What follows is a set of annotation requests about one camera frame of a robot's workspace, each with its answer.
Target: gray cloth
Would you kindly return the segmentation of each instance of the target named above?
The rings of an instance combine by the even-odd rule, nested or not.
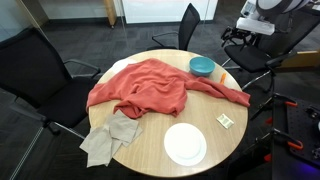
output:
[[[117,111],[108,117],[102,127],[91,128],[80,145],[88,153],[87,167],[103,164],[108,166],[121,144],[128,146],[142,133],[138,123]]]

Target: gray carpet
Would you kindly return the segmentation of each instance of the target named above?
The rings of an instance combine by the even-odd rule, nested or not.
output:
[[[227,26],[233,26],[239,16],[243,1],[224,0],[219,2],[213,22],[198,25],[189,46],[189,51],[207,56],[221,64],[227,59],[221,47],[220,36]],[[144,51],[147,47],[156,45],[153,34],[175,30],[176,24],[139,24],[126,25],[122,28],[118,21],[114,29],[107,24],[59,24],[48,23],[42,27],[48,39],[59,52],[63,60],[75,58],[99,66],[102,72],[107,71],[114,62],[135,53]],[[320,28],[317,27],[307,38],[296,47],[298,51],[319,49]],[[173,37],[162,39],[166,44],[176,44]],[[72,74],[87,73],[77,66],[68,66]],[[237,70],[230,71],[240,85],[244,85],[253,75]],[[320,89],[319,71],[282,73],[279,76],[297,84]],[[249,116],[258,105],[267,99],[263,93],[269,79],[266,78],[246,90],[251,94]],[[19,162],[23,152],[29,145],[40,123],[20,116],[10,110],[8,104],[13,99],[10,94],[0,91],[0,179],[9,179]],[[237,158],[255,137],[261,136],[267,129],[264,120],[270,112],[264,112],[255,121],[249,122],[246,134],[236,151],[218,166],[183,179],[224,179],[229,162]],[[82,134],[89,132],[88,119],[76,127]],[[87,155],[79,145],[81,140],[69,133],[63,132],[54,137],[44,131],[31,156],[23,166],[17,179],[154,179],[133,172],[116,161],[109,167],[99,166],[86,168]]]

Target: office chair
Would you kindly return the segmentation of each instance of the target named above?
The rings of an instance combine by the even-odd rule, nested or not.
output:
[[[77,63],[92,68],[91,78],[72,77],[64,64]],[[16,96],[10,107],[18,113],[42,122],[12,178],[29,155],[44,128],[54,123],[84,139],[74,128],[86,116],[89,91],[96,84],[93,79],[100,68],[77,60],[63,62],[50,42],[34,28],[0,42],[0,88]],[[26,108],[23,101],[31,105]]]
[[[271,74],[271,83],[267,91],[273,86],[275,68],[281,66],[283,60],[294,56],[293,48],[303,40],[320,22],[320,12],[309,7],[294,11],[292,16],[292,27],[289,24],[288,32],[280,32],[288,26],[291,14],[282,14],[271,17],[269,21],[278,27],[278,33],[271,36],[259,35],[253,45],[229,45],[224,48],[230,57],[222,64],[224,67],[230,60],[233,60],[239,67],[249,73],[262,73],[242,87],[246,89],[249,85],[260,78]]]
[[[156,50],[156,49],[179,49],[187,51],[189,41],[191,39],[191,36],[196,29],[198,23],[200,22],[200,16],[196,8],[190,3],[182,17],[182,20],[180,22],[179,32],[168,32],[163,34],[158,34],[152,36],[152,40],[158,43],[160,46],[154,46],[150,47],[147,50]],[[156,37],[164,36],[168,34],[177,34],[178,35],[178,41],[179,41],[179,48],[176,48],[175,46],[165,46],[158,40],[156,40]]]

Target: orange-red fabric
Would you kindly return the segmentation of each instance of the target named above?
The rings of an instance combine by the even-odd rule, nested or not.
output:
[[[227,98],[249,107],[250,95],[229,89],[204,77],[172,67],[157,59],[129,64],[108,82],[96,84],[90,91],[87,108],[119,99],[120,109],[130,118],[138,118],[150,110],[177,116],[187,100],[186,90],[202,91],[216,98]]]

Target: chair backrest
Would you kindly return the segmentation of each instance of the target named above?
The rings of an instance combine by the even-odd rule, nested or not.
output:
[[[303,40],[320,22],[320,11],[304,7],[293,12],[292,29],[288,34],[274,33],[271,36],[262,35],[258,48],[276,57],[289,53]],[[285,30],[288,26],[289,13],[270,18],[279,29]]]
[[[187,51],[191,36],[200,22],[200,15],[190,3],[182,17],[179,27],[179,49]]]
[[[59,54],[37,29],[0,42],[0,88],[32,106],[39,107],[70,80]]]

